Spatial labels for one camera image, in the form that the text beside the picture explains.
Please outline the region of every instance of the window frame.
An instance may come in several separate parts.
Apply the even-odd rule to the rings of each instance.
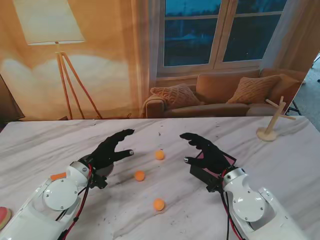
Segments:
[[[282,11],[270,11],[270,12],[255,12],[255,13],[238,13],[236,14],[239,0],[230,0],[229,9],[225,19],[225,27],[223,28],[222,38],[220,40],[221,44],[218,49],[218,54],[216,58],[216,64],[214,69],[231,69],[231,68],[246,68],[246,67],[259,67],[264,59],[264,55],[261,59],[255,60],[241,60],[241,61],[224,61],[225,53],[227,50],[227,45],[231,33],[231,29],[234,23],[235,18],[241,17],[258,17],[258,16],[268,16],[268,15],[280,15],[280,19],[273,31],[272,37],[268,43],[267,48],[265,49],[264,54],[266,54],[268,47],[272,40],[275,38],[277,28],[279,27],[279,23],[281,22],[281,17],[283,16],[283,12],[285,11],[286,5],[289,0],[286,1],[284,9]]]
[[[207,72],[207,71],[221,71],[224,69],[241,69],[241,68],[258,68],[264,59],[269,45],[276,38],[277,29],[280,27],[283,13],[286,11],[288,2],[284,6],[282,11],[272,12],[255,12],[255,13],[238,13],[236,14],[239,0],[221,0],[220,10],[218,15],[201,15],[201,16],[169,16],[166,14],[166,0],[159,0],[159,26],[158,26],[158,50],[157,50],[157,76],[168,74],[190,74],[192,72]],[[278,24],[273,32],[273,35],[269,41],[269,44],[264,52],[262,59],[256,60],[241,60],[241,61],[229,61],[223,62],[226,53],[230,33],[233,26],[233,21],[236,17],[251,17],[251,16],[267,16],[267,15],[280,15]],[[182,65],[182,66],[164,66],[164,37],[165,37],[165,20],[184,20],[184,19],[208,19],[217,18],[217,24],[215,28],[214,38],[211,46],[211,54],[209,63],[207,64],[195,64],[195,65]]]
[[[228,10],[229,0],[221,0],[220,10],[218,15],[199,15],[199,16],[165,16],[166,15],[166,0],[160,0],[160,15],[159,15],[159,43],[158,43],[158,61],[157,74],[173,74],[173,73],[188,73],[201,70],[213,69],[218,54],[218,46],[220,43],[221,33],[224,26],[224,19]],[[211,45],[211,54],[209,63],[182,65],[182,66],[164,66],[164,48],[165,48],[165,20],[187,20],[187,19],[217,19],[215,33]]]

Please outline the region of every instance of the knitted pillow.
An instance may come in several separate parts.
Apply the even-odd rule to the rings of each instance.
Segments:
[[[179,84],[170,87],[153,87],[150,92],[165,99],[167,109],[177,109],[200,105],[200,101],[188,85]]]
[[[240,79],[236,89],[228,104],[263,104],[269,92],[280,81],[279,75],[266,76],[260,78],[243,77]]]

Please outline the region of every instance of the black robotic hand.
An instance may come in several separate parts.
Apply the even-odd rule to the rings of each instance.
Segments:
[[[187,164],[194,165],[202,169],[208,169],[215,174],[221,174],[225,169],[231,166],[220,149],[204,137],[186,132],[181,134],[180,138],[188,140],[191,146],[195,146],[196,149],[202,150],[203,153],[202,159],[190,156],[185,157],[184,161]]]
[[[90,188],[98,187],[99,189],[104,189],[107,186],[107,176],[114,168],[113,163],[134,154],[134,151],[131,149],[115,152],[118,143],[134,132],[135,130],[133,129],[117,132],[101,142],[90,155],[78,160],[84,165],[92,167],[92,173],[88,182]]]
[[[134,151],[124,150],[115,152],[115,148],[119,142],[123,141],[126,136],[132,135],[133,129],[126,129],[107,137],[89,156],[89,162],[95,170],[103,169],[116,161],[124,159],[134,154]]]

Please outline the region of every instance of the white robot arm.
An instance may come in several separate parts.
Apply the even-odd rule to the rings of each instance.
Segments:
[[[239,240],[308,239],[270,191],[266,188],[254,191],[249,187],[248,175],[234,166],[235,158],[197,134],[184,133],[180,137],[202,150],[203,158],[185,157],[184,161],[191,165],[191,174],[208,184],[209,192],[220,192]]]
[[[76,216],[81,203],[78,193],[87,186],[90,174],[89,167],[75,161],[65,174],[51,176],[25,201],[2,230],[0,240],[57,240]],[[66,212],[55,220],[39,209],[40,203],[52,211]]]
[[[230,195],[231,217],[248,240],[308,239],[270,191],[249,187],[241,168],[223,177],[223,189]]]
[[[114,162],[134,154],[131,149],[115,152],[118,142],[133,133],[132,129],[117,132],[90,155],[71,163],[64,173],[52,175],[5,226],[0,240],[65,240],[79,218],[89,188],[105,188]]]

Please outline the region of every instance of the floor lamp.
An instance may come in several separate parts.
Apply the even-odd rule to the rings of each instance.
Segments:
[[[14,7],[28,45],[56,45],[56,59],[60,72],[62,87],[69,112],[69,118],[72,120],[72,111],[68,97],[65,77],[70,87],[77,108],[85,119],[77,94],[70,80],[66,63],[71,69],[75,79],[89,99],[99,119],[102,119],[94,101],[90,97],[85,86],[81,82],[75,68],[73,67],[68,55],[60,51],[60,44],[83,43],[83,37],[77,21],[68,4],[68,0],[13,0]]]

